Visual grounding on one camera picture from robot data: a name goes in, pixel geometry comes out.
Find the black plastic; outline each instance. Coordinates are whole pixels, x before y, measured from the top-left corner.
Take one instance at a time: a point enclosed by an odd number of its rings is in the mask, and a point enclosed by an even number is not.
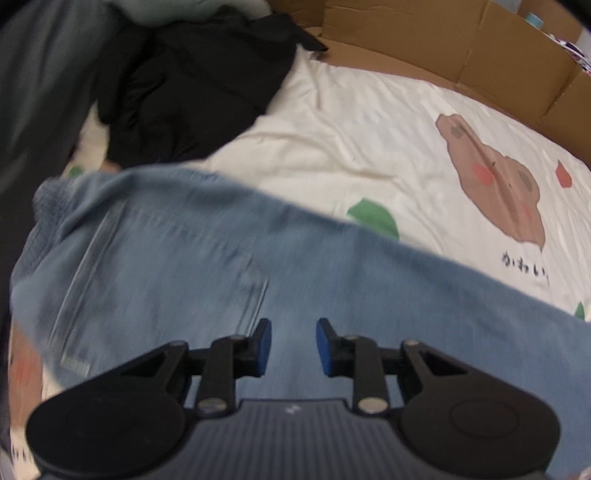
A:
[[[338,336],[327,319],[316,336],[326,375],[352,379],[352,408],[236,408],[235,380],[267,365],[271,324],[261,320],[251,337],[193,351],[169,343],[40,405],[27,440],[43,478],[545,478],[560,427],[542,401],[420,342],[380,348]],[[185,410],[195,375],[196,404]],[[397,376],[403,408],[389,407],[386,375]]]

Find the black clothing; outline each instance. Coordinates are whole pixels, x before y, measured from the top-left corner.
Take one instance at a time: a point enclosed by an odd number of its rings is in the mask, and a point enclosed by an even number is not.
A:
[[[265,113],[297,43],[326,50],[288,15],[249,21],[231,7],[203,23],[126,27],[99,57],[107,158],[130,167],[207,157]]]

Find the cardboard box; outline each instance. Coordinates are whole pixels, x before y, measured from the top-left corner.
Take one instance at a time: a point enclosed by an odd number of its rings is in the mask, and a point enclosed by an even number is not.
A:
[[[327,40],[326,38],[321,38],[321,40],[329,50],[323,53],[320,59],[331,65],[426,80],[443,88],[454,89],[453,82],[416,65],[353,45]]]
[[[322,36],[456,82],[485,0],[327,0]]]
[[[272,0],[312,12],[319,0]],[[304,15],[309,24],[313,15]],[[491,0],[326,0],[330,64],[426,80],[542,133],[591,167],[591,78]]]
[[[574,65],[570,55],[544,33],[491,2],[460,83],[535,126],[560,94]]]
[[[591,167],[591,77],[578,69],[537,128]]]
[[[542,32],[561,40],[576,43],[583,31],[579,21],[556,0],[523,0],[518,15],[525,18],[530,12],[543,20]]]
[[[320,27],[324,21],[324,0],[269,0],[271,8],[290,14],[295,23],[306,27]]]

